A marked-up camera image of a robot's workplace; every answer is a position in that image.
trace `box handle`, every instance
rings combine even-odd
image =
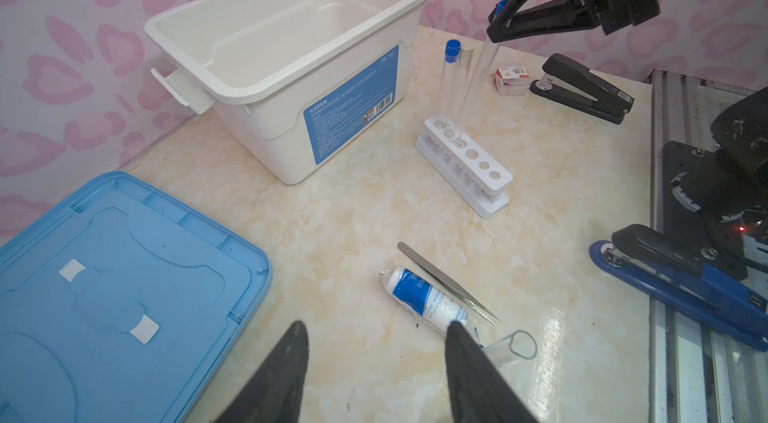
[[[201,88],[196,83],[192,82],[186,75],[184,75],[178,68],[168,77],[164,77],[157,70],[152,68],[150,70],[152,76],[157,78],[158,82],[165,87],[170,94],[178,100],[179,103],[185,107],[192,108],[195,113],[203,114],[205,111],[216,103],[210,93],[205,88]]]

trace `white test tube rack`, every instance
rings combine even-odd
[[[469,135],[454,138],[453,125],[437,128],[437,121],[424,122],[425,132],[414,146],[481,218],[492,217],[509,204],[504,190],[512,174]]]

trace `white and blue package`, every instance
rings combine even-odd
[[[466,308],[405,266],[399,265],[394,270],[382,272],[382,284],[387,293],[394,296],[401,305],[442,335],[445,336],[448,325],[456,321],[464,325],[472,338],[478,341],[475,322]]]

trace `blue label on package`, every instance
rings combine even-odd
[[[395,97],[399,45],[304,111],[315,164],[376,120]]]
[[[392,294],[397,299],[413,308],[413,311],[424,316],[424,305],[429,298],[429,290],[432,285],[411,273],[410,270],[402,272],[402,278],[398,282]]]

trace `pink patterned wallpaper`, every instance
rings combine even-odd
[[[188,1],[0,0],[0,245],[193,114],[143,30]]]
[[[422,24],[485,41],[486,17],[497,1],[431,0]],[[653,68],[664,68],[744,88],[768,85],[768,0],[661,0],[661,11],[609,36],[596,28],[507,45],[546,57],[563,53],[641,81]]]

